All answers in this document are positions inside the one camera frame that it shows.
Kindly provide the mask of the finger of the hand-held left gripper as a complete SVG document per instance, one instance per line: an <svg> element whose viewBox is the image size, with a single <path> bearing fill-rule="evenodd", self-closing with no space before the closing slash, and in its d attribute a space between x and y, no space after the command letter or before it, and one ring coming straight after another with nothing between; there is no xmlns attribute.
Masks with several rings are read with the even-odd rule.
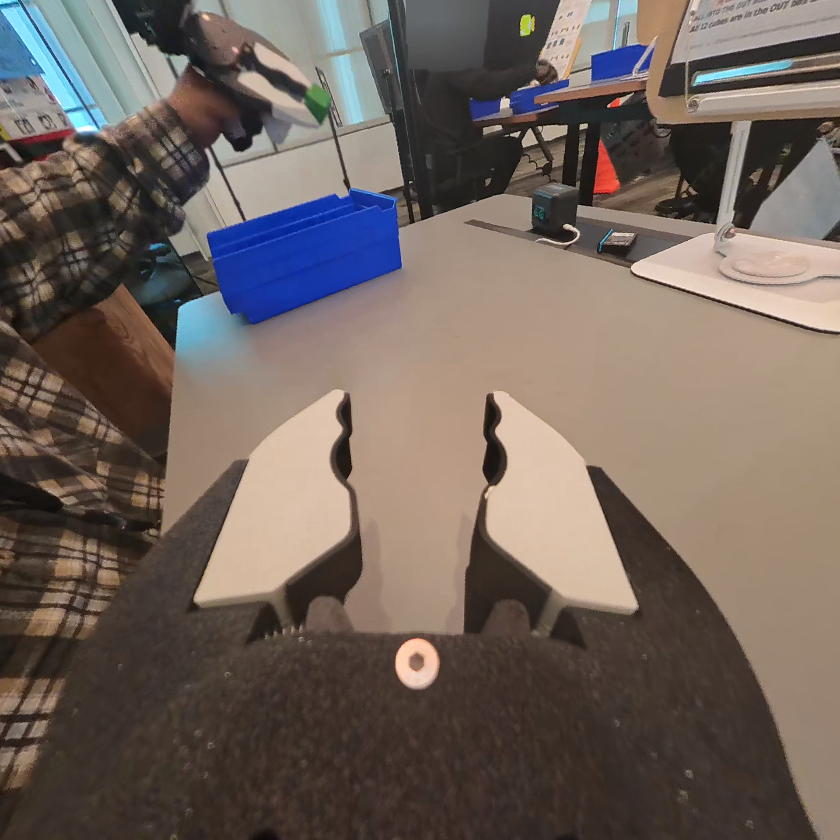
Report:
<svg viewBox="0 0 840 840"><path fill-rule="evenodd" d="M310 82L289 59L267 45L246 41L236 50L233 90L259 99L304 99Z"/></svg>
<svg viewBox="0 0 840 840"><path fill-rule="evenodd" d="M325 121L325 110L317 102L312 104L305 100L298 100L285 91L268 90L267 110L261 113L260 119L269 140L275 145L286 142L288 134L294 127L316 130Z"/></svg>

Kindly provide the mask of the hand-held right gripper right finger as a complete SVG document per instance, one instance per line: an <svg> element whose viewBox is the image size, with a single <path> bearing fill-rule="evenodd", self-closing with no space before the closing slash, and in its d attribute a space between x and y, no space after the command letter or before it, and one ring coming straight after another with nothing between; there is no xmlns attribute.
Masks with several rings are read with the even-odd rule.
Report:
<svg viewBox="0 0 840 840"><path fill-rule="evenodd" d="M465 571L464 633L517 602L528 632L555 635L571 610L632 616L637 596L589 466L506 392L486 396L486 452Z"/></svg>

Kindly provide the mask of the grey monitor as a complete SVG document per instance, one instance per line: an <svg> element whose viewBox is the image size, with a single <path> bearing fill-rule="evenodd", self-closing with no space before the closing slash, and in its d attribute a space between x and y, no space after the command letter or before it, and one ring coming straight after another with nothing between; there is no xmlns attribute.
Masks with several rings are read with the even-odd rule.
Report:
<svg viewBox="0 0 840 840"><path fill-rule="evenodd" d="M389 20L360 32L360 42L371 69L383 110L392 117L403 111L403 95L399 81Z"/></svg>

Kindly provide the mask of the white printed label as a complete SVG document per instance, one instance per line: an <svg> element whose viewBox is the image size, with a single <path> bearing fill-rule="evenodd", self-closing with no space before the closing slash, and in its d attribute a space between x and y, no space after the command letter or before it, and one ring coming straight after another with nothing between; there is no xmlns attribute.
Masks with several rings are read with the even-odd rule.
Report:
<svg viewBox="0 0 840 840"><path fill-rule="evenodd" d="M64 139L75 131L42 76L1 79L3 142Z"/></svg>

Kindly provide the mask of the blue paper sheet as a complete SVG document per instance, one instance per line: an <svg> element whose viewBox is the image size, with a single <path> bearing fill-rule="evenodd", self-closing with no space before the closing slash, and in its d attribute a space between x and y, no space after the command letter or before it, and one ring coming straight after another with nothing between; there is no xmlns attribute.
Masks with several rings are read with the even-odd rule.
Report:
<svg viewBox="0 0 840 840"><path fill-rule="evenodd" d="M38 77L43 69L25 42L1 14L1 81Z"/></svg>

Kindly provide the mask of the person's plaid shirt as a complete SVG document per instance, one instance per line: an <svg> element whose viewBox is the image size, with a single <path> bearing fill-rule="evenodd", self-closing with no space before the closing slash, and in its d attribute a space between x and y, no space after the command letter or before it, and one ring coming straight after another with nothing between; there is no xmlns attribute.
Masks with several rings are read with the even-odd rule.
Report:
<svg viewBox="0 0 840 840"><path fill-rule="evenodd" d="M1 781L27 785L79 649L159 535L164 473L2 323Z"/></svg>

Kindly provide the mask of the brown wooden cabinet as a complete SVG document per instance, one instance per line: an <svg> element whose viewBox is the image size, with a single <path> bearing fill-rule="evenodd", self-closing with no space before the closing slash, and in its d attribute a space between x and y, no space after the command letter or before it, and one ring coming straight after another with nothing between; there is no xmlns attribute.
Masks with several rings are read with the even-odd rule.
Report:
<svg viewBox="0 0 840 840"><path fill-rule="evenodd" d="M165 460L175 352L124 285L33 348L126 437Z"/></svg>

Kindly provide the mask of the wooden table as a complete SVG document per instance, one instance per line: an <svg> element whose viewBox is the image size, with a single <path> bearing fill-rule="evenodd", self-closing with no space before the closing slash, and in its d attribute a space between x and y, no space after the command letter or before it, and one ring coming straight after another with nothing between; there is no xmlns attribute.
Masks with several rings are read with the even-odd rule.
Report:
<svg viewBox="0 0 840 840"><path fill-rule="evenodd" d="M579 203L593 204L593 185L598 144L602 126L627 120L651 119L652 113L646 97L646 76L611 80L606 83L582 87L567 87L543 93L535 98L536 105L548 106L561 102L576 102L588 124L581 142L582 163L579 164Z"/></svg>
<svg viewBox="0 0 840 840"><path fill-rule="evenodd" d="M585 140L588 124L576 102L551 104L521 114L504 108L476 119L474 124L483 130L499 129L505 135L516 134L522 142L530 134L542 155L541 172L558 178L563 184L578 185L579 164L582 163L581 142ZM561 129L565 130L563 154L562 160L556 163L546 132L557 133Z"/></svg>

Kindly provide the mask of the black charging box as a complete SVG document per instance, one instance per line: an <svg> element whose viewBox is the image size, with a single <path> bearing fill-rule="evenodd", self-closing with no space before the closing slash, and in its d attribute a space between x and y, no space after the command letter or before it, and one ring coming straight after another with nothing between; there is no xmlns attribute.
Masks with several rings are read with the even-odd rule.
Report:
<svg viewBox="0 0 840 840"><path fill-rule="evenodd" d="M532 195L532 232L544 238L570 241L578 232L578 204L577 186L557 182L541 185Z"/></svg>

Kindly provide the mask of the printed sign card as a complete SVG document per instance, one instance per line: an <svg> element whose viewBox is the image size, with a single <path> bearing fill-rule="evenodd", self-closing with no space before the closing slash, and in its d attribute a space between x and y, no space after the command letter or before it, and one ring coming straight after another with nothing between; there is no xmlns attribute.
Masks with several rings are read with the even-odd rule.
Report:
<svg viewBox="0 0 840 840"><path fill-rule="evenodd" d="M559 79L571 74L591 5L592 1L559 1L540 54L557 71Z"/></svg>

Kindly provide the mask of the orange traffic cone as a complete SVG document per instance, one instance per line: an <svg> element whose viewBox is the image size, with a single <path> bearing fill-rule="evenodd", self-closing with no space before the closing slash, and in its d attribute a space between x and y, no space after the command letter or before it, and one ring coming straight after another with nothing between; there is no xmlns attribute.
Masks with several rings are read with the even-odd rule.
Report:
<svg viewBox="0 0 840 840"><path fill-rule="evenodd" d="M595 166L594 196L610 196L618 192L621 183L618 180L613 161L603 140L599 140Z"/></svg>

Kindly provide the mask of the grey patterned box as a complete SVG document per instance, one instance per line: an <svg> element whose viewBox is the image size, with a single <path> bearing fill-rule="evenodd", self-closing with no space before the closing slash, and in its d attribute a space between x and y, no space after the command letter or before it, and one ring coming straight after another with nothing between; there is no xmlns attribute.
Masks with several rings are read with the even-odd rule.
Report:
<svg viewBox="0 0 840 840"><path fill-rule="evenodd" d="M667 151L669 132L654 119L627 120L604 128L602 140L621 187L654 169Z"/></svg>

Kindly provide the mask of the white stand with instruction board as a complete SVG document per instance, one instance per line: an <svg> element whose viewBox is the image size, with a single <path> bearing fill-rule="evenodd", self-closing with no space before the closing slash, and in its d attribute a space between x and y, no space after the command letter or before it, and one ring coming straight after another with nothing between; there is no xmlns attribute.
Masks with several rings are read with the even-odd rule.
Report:
<svg viewBox="0 0 840 840"><path fill-rule="evenodd" d="M641 39L650 38L654 45L646 95L658 121L674 125L838 117L839 75L833 81L661 97L659 87L666 61L688 3L638 3L637 33Z"/></svg>

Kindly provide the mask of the silver light bar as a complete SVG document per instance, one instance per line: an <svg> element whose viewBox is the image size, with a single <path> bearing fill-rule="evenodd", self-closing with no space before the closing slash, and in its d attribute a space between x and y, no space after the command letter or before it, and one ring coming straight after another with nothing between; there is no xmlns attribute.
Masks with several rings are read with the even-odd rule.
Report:
<svg viewBox="0 0 840 840"><path fill-rule="evenodd" d="M809 81L837 81L838 75L839 52L834 51L693 70L688 76L687 89L699 93L725 88L778 87Z"/></svg>

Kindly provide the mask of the black metal post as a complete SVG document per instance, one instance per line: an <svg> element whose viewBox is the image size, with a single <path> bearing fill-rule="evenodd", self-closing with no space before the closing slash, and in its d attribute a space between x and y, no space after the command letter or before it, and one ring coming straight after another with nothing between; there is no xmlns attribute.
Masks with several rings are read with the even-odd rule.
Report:
<svg viewBox="0 0 840 840"><path fill-rule="evenodd" d="M420 218L426 220L434 216L434 205L426 151L420 132L419 101L413 70L408 59L405 4L403 1L388 1L387 7L392 29L396 75L403 103L407 144L411 157L414 190Z"/></svg>

